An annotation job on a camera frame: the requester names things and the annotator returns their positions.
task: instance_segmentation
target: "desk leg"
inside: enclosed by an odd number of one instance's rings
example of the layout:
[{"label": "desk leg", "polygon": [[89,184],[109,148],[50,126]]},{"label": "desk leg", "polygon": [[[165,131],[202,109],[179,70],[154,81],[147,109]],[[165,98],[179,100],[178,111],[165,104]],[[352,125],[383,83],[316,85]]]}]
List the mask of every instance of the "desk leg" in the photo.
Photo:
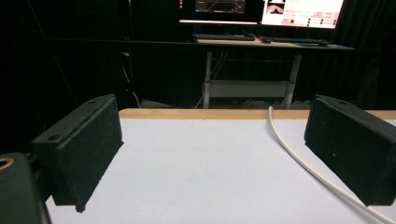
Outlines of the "desk leg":
[{"label": "desk leg", "polygon": [[205,90],[204,90],[204,109],[209,108],[209,90],[210,90],[210,74],[212,70],[212,51],[207,52],[206,56],[206,76],[205,76]]},{"label": "desk leg", "polygon": [[293,65],[290,71],[288,85],[286,86],[284,105],[285,109],[290,109],[291,98],[293,97],[294,87],[296,85],[297,73],[300,67],[301,55],[295,55]]}]

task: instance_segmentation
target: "desk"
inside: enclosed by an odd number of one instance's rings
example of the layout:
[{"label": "desk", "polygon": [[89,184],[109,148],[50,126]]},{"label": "desk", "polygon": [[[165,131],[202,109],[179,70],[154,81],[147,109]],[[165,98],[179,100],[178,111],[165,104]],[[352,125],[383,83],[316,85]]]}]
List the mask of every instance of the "desk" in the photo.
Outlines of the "desk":
[{"label": "desk", "polygon": [[[308,111],[274,112],[280,134],[337,185],[304,146]],[[373,112],[396,124],[396,111]],[[277,143],[263,110],[126,109],[124,145],[78,214],[47,201],[53,223],[378,223],[323,187]],[[374,206],[396,220],[396,205]]]},{"label": "desk", "polygon": [[[316,49],[318,53],[321,50],[351,50],[352,48],[329,45],[320,47],[317,45],[296,45],[291,43],[263,44],[260,40],[255,41],[232,41],[232,40],[207,40],[198,39],[197,43],[212,44],[219,46],[243,46],[257,47],[265,50],[272,49]],[[205,90],[204,90],[204,109],[209,108],[210,97],[283,97],[285,109],[290,109],[291,98],[294,93],[294,87],[297,79],[298,69],[302,54],[294,54],[289,79],[286,81],[232,81],[232,80],[212,80],[212,51],[209,50],[206,56],[205,71]]]}]

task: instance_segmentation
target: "computer mouse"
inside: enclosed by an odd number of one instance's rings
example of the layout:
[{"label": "computer mouse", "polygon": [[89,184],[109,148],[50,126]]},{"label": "computer mouse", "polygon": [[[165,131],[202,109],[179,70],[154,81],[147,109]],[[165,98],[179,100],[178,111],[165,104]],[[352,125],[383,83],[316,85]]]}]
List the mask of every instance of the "computer mouse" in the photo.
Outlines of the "computer mouse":
[{"label": "computer mouse", "polygon": [[326,47],[329,43],[326,40],[321,40],[318,45],[322,47]]},{"label": "computer mouse", "polygon": [[271,44],[272,39],[270,37],[263,37],[262,43],[264,44]]}]

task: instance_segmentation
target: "computer monitor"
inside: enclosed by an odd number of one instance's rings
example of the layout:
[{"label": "computer monitor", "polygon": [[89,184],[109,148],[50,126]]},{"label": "computer monitor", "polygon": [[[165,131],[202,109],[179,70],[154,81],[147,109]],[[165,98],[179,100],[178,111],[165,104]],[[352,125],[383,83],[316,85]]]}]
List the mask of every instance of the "computer monitor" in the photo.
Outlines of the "computer monitor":
[{"label": "computer monitor", "polygon": [[264,0],[260,24],[335,29],[344,0]]},{"label": "computer monitor", "polygon": [[179,23],[257,25],[262,4],[262,0],[179,0]]}]

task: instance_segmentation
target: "keyboard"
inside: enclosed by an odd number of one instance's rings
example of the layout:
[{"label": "keyboard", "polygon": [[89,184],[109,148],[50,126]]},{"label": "keyboard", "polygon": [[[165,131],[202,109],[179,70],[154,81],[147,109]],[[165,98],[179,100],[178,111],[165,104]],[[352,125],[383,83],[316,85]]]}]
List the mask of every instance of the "keyboard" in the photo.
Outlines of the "keyboard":
[{"label": "keyboard", "polygon": [[309,38],[288,38],[288,37],[271,37],[273,42],[280,43],[298,43],[298,44],[318,44],[322,46],[327,45],[325,39],[309,39]]},{"label": "keyboard", "polygon": [[254,41],[253,36],[244,35],[192,35],[195,39],[211,39],[211,40],[242,40]]}]

